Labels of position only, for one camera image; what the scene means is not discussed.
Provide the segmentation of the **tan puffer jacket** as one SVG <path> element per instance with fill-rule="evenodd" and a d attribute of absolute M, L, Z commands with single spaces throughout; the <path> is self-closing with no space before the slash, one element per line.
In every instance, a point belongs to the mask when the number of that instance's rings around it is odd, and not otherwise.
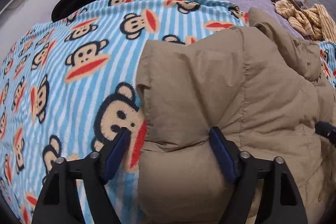
<path fill-rule="evenodd" d="M 335 90 L 318 44 L 291 36 L 256 8 L 249 26 L 189 46 L 148 41 L 137 71 L 147 121 L 139 204 L 150 223 L 217 223 L 231 197 L 209 143 L 217 126 L 259 159 L 281 156 L 309 223 L 335 197 L 335 152 L 314 130 L 335 123 Z"/>

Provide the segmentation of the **yellow striped garment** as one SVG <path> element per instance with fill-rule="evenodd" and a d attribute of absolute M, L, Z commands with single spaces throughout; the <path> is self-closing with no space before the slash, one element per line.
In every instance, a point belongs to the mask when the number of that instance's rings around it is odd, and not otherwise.
<path fill-rule="evenodd" d="M 335 43 L 335 21 L 324 5 L 302 9 L 295 0 L 271 0 L 276 12 L 302 36 Z"/>

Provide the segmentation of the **blue striped monkey blanket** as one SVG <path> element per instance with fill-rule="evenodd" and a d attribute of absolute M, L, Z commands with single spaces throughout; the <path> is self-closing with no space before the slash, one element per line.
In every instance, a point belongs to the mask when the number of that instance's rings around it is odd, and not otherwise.
<path fill-rule="evenodd" d="M 99 0 L 69 18 L 34 25 L 1 66 L 1 196 L 32 223 L 57 163 L 71 163 L 130 131 L 107 198 L 122 223 L 150 223 L 139 204 L 147 121 L 136 85 L 145 44 L 189 46 L 249 26 L 248 12 L 216 0 Z"/>

